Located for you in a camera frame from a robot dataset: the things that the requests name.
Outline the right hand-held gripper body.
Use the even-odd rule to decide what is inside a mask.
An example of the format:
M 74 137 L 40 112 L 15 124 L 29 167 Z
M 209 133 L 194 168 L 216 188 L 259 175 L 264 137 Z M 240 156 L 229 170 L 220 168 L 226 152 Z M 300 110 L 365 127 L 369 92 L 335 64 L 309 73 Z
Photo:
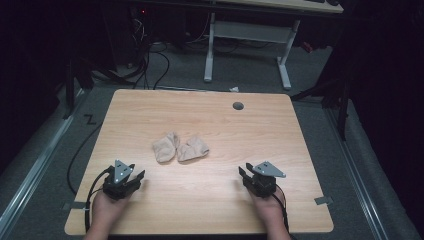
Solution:
M 250 183 L 245 186 L 255 196 L 266 198 L 276 191 L 276 178 L 285 178 L 286 174 L 269 161 L 253 166 Z

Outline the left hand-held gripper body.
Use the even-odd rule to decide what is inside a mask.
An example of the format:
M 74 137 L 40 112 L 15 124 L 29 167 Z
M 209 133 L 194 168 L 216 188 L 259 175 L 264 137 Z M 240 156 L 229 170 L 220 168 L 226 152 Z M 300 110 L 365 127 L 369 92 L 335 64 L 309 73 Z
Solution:
M 127 164 L 116 159 L 103 183 L 103 192 L 114 200 L 126 198 L 138 190 L 141 182 L 130 180 Z

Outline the beige sock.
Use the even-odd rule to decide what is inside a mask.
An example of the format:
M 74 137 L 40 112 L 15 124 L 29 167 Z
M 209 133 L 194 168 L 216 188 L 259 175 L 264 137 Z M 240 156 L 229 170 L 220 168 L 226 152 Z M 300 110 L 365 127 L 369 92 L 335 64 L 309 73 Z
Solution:
M 153 150 L 156 161 L 165 163 L 172 160 L 179 147 L 180 139 L 175 132 L 168 132 L 167 135 L 153 143 Z
M 200 137 L 194 136 L 177 148 L 177 159 L 179 162 L 185 162 L 204 157 L 208 153 L 208 145 Z

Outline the person's left hand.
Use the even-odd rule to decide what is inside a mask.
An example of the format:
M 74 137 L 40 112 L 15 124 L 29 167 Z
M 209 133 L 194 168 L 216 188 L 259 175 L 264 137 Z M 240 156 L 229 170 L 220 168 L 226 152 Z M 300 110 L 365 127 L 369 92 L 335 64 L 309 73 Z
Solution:
M 114 200 L 103 191 L 99 191 L 94 198 L 91 229 L 110 232 L 123 214 L 129 200 L 130 197 Z

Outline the person's right hand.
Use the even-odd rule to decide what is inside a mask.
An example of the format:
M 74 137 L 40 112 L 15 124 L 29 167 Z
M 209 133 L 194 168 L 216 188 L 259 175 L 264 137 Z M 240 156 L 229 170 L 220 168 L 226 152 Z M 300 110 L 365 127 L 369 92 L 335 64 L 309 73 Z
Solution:
M 280 189 L 277 189 L 269 197 L 261 198 L 249 193 L 259 219 L 264 226 L 269 229 L 271 227 L 284 227 L 283 207 L 285 206 L 285 196 Z

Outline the black metal stand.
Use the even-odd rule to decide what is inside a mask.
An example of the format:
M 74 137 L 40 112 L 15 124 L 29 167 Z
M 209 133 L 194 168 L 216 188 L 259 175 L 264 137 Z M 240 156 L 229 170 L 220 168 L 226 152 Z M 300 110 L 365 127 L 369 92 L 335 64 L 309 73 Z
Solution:
M 351 80 L 352 76 L 347 70 L 325 68 L 320 74 L 318 82 L 313 87 L 291 96 L 291 100 L 299 101 L 308 96 L 322 96 L 321 106 L 324 109 L 338 109 L 336 130 L 341 139 L 345 141 Z
M 65 99 L 67 110 L 64 118 L 69 118 L 76 108 L 75 82 L 78 82 L 82 90 L 91 90 L 94 81 L 91 77 L 89 61 L 84 58 L 73 58 L 66 65 Z

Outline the metal floor rail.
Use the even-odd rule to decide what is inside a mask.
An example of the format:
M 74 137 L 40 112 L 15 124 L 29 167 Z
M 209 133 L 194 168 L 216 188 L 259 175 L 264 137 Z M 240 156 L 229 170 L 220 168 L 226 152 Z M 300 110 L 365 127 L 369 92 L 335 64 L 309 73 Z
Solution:
M 86 125 L 88 90 L 76 91 L 76 108 L 65 119 L 63 103 L 24 145 L 0 176 L 0 240 L 45 240 L 66 236 L 65 222 L 80 174 L 73 174 Z
M 357 168 L 355 159 L 349 149 L 348 143 L 342 138 L 341 134 L 338 131 L 337 118 L 335 113 L 329 109 L 324 109 L 323 112 L 327 120 L 329 121 L 332 132 L 334 133 L 338 145 L 342 151 L 349 179 L 355 190 L 362 212 L 364 213 L 364 216 L 374 236 L 374 239 L 389 240 L 387 232 L 382 224 L 382 221 L 374 204 L 374 201 L 371 198 L 370 193 L 367 187 L 365 186 L 363 178 Z

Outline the white desk with metal frame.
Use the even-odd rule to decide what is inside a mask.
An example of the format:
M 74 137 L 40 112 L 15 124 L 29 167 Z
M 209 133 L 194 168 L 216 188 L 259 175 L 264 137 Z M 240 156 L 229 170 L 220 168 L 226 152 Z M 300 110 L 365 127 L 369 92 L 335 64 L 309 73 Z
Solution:
M 217 20 L 217 7 L 247 7 L 249 10 L 268 8 L 284 10 L 288 13 L 318 14 L 332 16 L 342 14 L 344 9 L 338 0 L 208 0 L 214 10 L 209 14 L 208 51 L 206 55 L 204 81 L 213 79 L 214 41 L 216 38 L 248 40 L 256 42 L 283 44 L 284 48 L 276 58 L 282 86 L 291 89 L 286 61 L 298 32 L 301 20 L 295 17 L 288 24 L 278 26 L 269 23 L 248 23 L 246 20 Z

